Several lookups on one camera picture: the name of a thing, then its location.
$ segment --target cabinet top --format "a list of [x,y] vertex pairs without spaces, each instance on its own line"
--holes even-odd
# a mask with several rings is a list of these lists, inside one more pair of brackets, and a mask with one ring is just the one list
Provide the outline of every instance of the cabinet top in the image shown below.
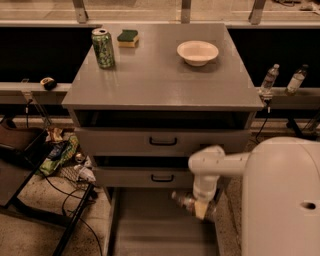
[[[116,66],[100,69],[93,48],[63,105],[74,109],[260,110],[263,105],[224,24],[106,24]],[[138,30],[136,48],[119,48],[123,29]],[[216,60],[192,67],[179,44],[200,40],[219,49]]]

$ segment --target floor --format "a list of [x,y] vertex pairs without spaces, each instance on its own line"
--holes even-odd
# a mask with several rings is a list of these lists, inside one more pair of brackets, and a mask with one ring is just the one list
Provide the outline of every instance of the floor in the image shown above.
[[[88,23],[114,21],[164,21],[181,20],[182,0],[90,0],[83,1]],[[318,4],[312,0],[302,0],[300,4],[279,4],[266,1],[263,20],[266,21],[318,21],[319,15],[313,11],[300,11],[301,6]],[[248,21],[254,0],[197,0],[191,4],[191,21]],[[30,20],[75,21],[76,14],[72,1],[61,0],[21,0],[0,1],[0,21]]]
[[[257,120],[252,127],[253,136],[249,140],[246,151],[251,151],[257,144],[256,139],[262,141],[274,136],[294,136],[285,122],[269,121],[259,137],[263,120]],[[60,190],[71,193],[76,187],[61,172],[49,177],[49,181]],[[66,195],[57,191],[41,176],[34,175],[27,186],[20,193],[19,198],[29,206],[61,213]],[[95,203],[88,206],[82,215],[85,221],[98,237],[102,253],[105,255],[106,236],[109,228],[110,204],[102,188],[96,188],[98,198]],[[217,208],[217,232],[221,256],[240,256],[241,244],[241,178],[231,181],[228,189],[224,191]],[[68,213],[75,209],[78,199],[68,198],[64,209]],[[63,255],[100,255],[99,245],[93,232],[79,221],[69,240]],[[52,255],[63,233],[63,228],[55,225],[29,221],[0,213],[0,255],[28,256]]]
[[[180,19],[181,0],[178,1],[84,1],[89,14],[89,22],[101,21],[177,21]],[[247,21],[253,0],[199,0],[193,1],[191,20],[240,20]],[[267,1],[264,20],[318,20],[319,16],[312,12],[300,12],[301,5],[285,7]],[[72,1],[41,0],[41,1],[0,1],[0,23],[3,21],[30,20],[44,22],[53,20],[75,20]],[[251,151],[256,145],[256,134],[263,120],[257,120],[252,127],[253,136],[247,150]],[[268,122],[258,140],[262,141],[273,136],[293,136],[285,122]],[[60,176],[50,177],[51,183],[66,193],[71,193],[75,187],[70,181]],[[217,209],[217,232],[221,256],[240,256],[241,243],[241,178],[233,179],[231,186],[222,195]],[[99,244],[105,255],[106,235],[109,225],[110,204],[102,188],[97,188],[96,202],[86,208],[82,219],[92,228],[98,237]],[[19,198],[30,206],[61,213],[66,195],[53,188],[47,180],[33,176],[21,192]],[[68,198],[65,209],[74,210],[77,199]],[[0,255],[6,256],[47,256],[52,255],[58,244],[63,229],[47,223],[38,223],[16,218],[0,213]],[[68,242],[63,255],[100,255],[99,244],[94,233],[79,221]]]

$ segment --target green can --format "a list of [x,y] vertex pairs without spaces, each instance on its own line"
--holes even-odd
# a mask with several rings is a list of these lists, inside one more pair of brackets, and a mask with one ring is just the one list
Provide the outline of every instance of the green can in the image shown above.
[[99,67],[113,67],[115,60],[111,34],[103,28],[96,28],[92,30],[91,38]]

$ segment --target drawer handle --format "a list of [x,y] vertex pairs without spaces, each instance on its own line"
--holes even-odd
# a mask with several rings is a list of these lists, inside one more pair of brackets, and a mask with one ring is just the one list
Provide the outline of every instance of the drawer handle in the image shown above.
[[149,143],[152,146],[174,146],[177,145],[178,143],[178,139],[174,138],[174,140],[172,142],[164,142],[164,141],[155,141],[152,137],[149,138]]
[[155,176],[151,175],[151,180],[153,182],[172,182],[174,180],[174,175],[170,176]]

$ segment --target green sponge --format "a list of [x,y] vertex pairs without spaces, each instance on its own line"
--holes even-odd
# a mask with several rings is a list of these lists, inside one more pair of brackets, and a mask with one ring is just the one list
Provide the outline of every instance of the green sponge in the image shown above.
[[119,47],[135,47],[136,42],[139,40],[138,31],[123,29],[117,40]]

